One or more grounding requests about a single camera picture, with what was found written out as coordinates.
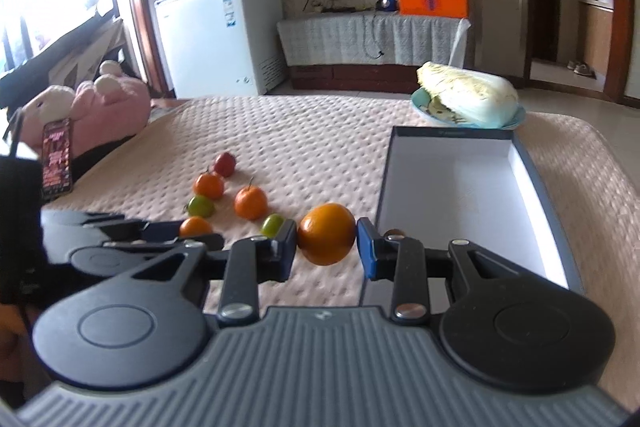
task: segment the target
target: phone screen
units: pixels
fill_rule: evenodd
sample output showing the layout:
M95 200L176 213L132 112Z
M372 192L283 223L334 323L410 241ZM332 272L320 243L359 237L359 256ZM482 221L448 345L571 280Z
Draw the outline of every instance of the phone screen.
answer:
M71 122L47 123L42 137L42 194L47 200L71 192Z

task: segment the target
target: white freezer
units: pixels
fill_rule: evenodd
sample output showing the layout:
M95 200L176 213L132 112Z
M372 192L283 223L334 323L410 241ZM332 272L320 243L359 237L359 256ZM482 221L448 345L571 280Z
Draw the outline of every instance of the white freezer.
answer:
M283 81L280 0L158 0L156 14L179 98L264 94Z

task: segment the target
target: tv stand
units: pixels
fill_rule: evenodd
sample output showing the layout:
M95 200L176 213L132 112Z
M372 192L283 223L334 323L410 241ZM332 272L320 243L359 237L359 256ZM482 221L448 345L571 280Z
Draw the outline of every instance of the tv stand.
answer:
M412 93L432 60L464 65L467 19L387 12L323 13L278 23L294 89Z

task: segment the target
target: orange tomato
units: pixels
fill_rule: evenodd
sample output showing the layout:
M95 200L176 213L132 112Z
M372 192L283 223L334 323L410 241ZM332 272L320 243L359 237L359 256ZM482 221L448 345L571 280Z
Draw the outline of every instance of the orange tomato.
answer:
M253 185L241 188L234 201L234 210L239 217L249 221L263 217L269 210L267 195Z
M182 222L179 233L180 237L195 237L197 235L213 233L213 228L206 219L193 216L188 217Z
M219 200L225 192L225 181L215 172L204 172L193 182L193 193L210 200Z
M338 203L316 206L300 221L298 246L313 264L328 266L344 259L356 239L356 220Z

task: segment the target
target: black circular pad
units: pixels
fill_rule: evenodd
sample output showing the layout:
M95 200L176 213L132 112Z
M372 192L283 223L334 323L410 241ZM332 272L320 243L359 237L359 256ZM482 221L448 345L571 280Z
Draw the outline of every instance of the black circular pad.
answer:
M144 341L156 327L151 313L135 306L105 306L86 314L78 325L84 340L98 347L128 347Z
M116 248L88 247L72 254L71 265L78 271L106 279L139 266L139 257Z
M201 309L172 282L117 277L47 309L33 345L55 376L116 391L164 380L191 363L209 338Z
M558 309L542 304L516 304L495 317L495 330L521 346L549 346L565 338L569 319Z
M522 276L476 283L443 315L440 339L455 362L487 383L553 393L594 383L615 334L591 301Z

